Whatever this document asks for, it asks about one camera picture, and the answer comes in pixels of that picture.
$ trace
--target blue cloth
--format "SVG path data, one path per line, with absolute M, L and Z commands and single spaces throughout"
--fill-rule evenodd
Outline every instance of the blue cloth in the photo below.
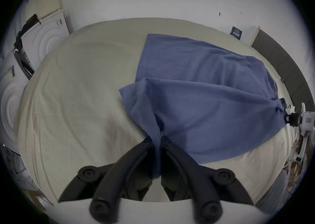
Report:
M 162 135 L 203 164 L 251 151 L 285 126 L 285 101 L 264 64 L 203 41 L 149 34 L 136 82 L 119 91 L 156 146 L 155 175 Z

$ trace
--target headboard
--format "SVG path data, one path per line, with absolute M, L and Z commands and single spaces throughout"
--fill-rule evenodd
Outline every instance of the headboard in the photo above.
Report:
M 305 103 L 306 111 L 315 111 L 309 86 L 291 56 L 259 27 L 252 39 L 251 47 L 264 56 L 276 69 L 289 92 L 295 112 L 301 113 L 302 102 Z

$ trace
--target white appliance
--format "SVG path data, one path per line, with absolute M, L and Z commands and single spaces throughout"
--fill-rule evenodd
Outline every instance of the white appliance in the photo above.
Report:
M 22 36 L 23 48 L 31 68 L 36 71 L 44 58 L 69 36 L 63 10 L 39 20 Z
M 13 133 L 13 123 L 27 83 L 28 79 L 15 60 L 13 52 L 9 52 L 0 68 L 0 138 L 3 145 L 16 153 L 19 153 L 19 150 Z

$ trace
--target white bedsheet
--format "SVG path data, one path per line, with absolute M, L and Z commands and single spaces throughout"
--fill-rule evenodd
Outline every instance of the white bedsheet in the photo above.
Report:
M 25 166 L 52 203 L 81 167 L 114 163 L 144 139 L 125 113 L 118 89 L 134 82 L 148 33 L 202 40 L 257 57 L 277 82 L 279 97 L 292 104 L 280 76 L 264 57 L 213 28 L 161 18 L 86 26 L 51 52 L 31 78 L 15 128 Z M 205 166 L 234 171 L 257 202 L 281 171 L 294 132 L 286 126 L 254 151 Z

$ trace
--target dark blue poster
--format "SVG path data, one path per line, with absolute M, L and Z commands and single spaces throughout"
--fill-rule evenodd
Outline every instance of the dark blue poster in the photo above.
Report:
M 241 39 L 241 35 L 242 35 L 242 31 L 233 26 L 230 34 L 232 36 L 236 37 L 238 40 L 240 40 Z

